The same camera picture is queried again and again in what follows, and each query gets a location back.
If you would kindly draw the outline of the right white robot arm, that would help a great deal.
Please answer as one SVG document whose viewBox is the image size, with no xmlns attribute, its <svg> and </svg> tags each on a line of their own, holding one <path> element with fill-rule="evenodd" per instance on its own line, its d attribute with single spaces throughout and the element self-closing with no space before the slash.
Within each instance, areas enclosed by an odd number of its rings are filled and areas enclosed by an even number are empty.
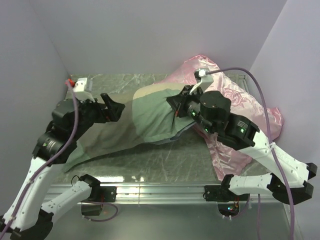
<svg viewBox="0 0 320 240">
<path fill-rule="evenodd" d="M 220 185 L 205 186 L 206 201 L 230 202 L 243 200 L 252 194 L 272 195 L 289 204 L 291 194 L 297 205 L 312 198 L 314 187 L 308 181 L 316 176 L 314 163 L 303 163 L 290 156 L 245 116 L 231 113 L 231 100 L 219 91 L 192 92 L 186 85 L 182 91 L 167 97 L 178 118 L 192 118 L 206 133 L 217 134 L 217 141 L 235 151 L 250 156 L 269 173 L 255 176 L 227 174 Z"/>
</svg>

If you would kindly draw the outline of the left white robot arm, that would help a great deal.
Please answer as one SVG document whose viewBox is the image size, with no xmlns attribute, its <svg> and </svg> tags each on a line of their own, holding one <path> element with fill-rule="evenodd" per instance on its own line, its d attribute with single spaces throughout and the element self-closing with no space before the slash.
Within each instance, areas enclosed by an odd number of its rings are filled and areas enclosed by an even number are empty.
<svg viewBox="0 0 320 240">
<path fill-rule="evenodd" d="M 100 181 L 86 174 L 57 198 L 44 203 L 55 176 L 63 168 L 77 140 L 94 124 L 117 122 L 125 105 L 102 93 L 103 103 L 78 100 L 60 101 L 52 111 L 52 120 L 32 152 L 28 174 L 10 209 L 0 217 L 1 234 L 26 240 L 37 232 L 48 235 L 56 220 L 82 201 L 102 199 Z"/>
</svg>

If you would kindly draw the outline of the green beige patchwork pillowcase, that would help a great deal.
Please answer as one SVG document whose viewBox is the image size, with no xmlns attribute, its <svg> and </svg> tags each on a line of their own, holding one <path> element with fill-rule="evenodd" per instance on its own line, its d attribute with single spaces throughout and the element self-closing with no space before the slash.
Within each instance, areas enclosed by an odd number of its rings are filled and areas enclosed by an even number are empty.
<svg viewBox="0 0 320 240">
<path fill-rule="evenodd" d="M 77 140 L 62 171 L 76 165 L 140 144 L 161 145 L 177 140 L 194 125 L 190 117 L 175 117 L 167 102 L 178 95 L 183 83 L 157 83 L 136 91 L 111 94 L 110 98 L 125 105 L 117 122 L 95 123 Z"/>
</svg>

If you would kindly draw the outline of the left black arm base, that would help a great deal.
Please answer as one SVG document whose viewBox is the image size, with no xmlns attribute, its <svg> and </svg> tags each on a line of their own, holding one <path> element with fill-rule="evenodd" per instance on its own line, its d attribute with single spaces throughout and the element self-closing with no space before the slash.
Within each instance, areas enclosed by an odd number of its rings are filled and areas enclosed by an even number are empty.
<svg viewBox="0 0 320 240">
<path fill-rule="evenodd" d="M 114 219 L 119 212 L 119 208 L 114 204 L 117 197 L 117 188 L 115 186 L 101 186 L 98 190 L 94 190 L 90 196 L 81 202 L 81 215 L 84 219 L 102 223 Z M 111 207 L 114 209 L 113 214 L 106 214 L 105 219 L 93 219 L 91 217 L 99 217 L 104 215 L 104 207 Z"/>
</svg>

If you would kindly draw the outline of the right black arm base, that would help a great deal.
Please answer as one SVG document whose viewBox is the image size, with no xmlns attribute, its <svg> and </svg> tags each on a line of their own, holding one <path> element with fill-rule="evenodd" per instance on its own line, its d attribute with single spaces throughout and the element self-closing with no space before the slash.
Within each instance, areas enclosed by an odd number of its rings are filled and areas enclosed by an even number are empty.
<svg viewBox="0 0 320 240">
<path fill-rule="evenodd" d="M 231 219 L 240 213 L 240 197 L 220 185 L 205 185 L 202 197 L 207 202 L 217 202 L 223 218 Z"/>
</svg>

